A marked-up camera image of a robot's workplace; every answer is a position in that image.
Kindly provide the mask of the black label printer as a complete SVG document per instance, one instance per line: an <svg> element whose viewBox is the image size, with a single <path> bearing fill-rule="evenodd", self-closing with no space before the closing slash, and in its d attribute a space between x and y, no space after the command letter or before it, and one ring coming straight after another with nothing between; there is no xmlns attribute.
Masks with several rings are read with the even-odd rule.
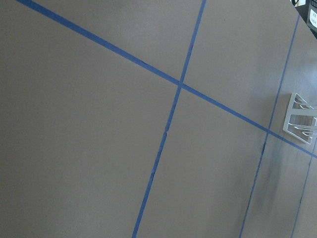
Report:
<svg viewBox="0 0 317 238"><path fill-rule="evenodd" d="M312 34L317 37L317 1L316 0L290 0L305 21Z"/></svg>

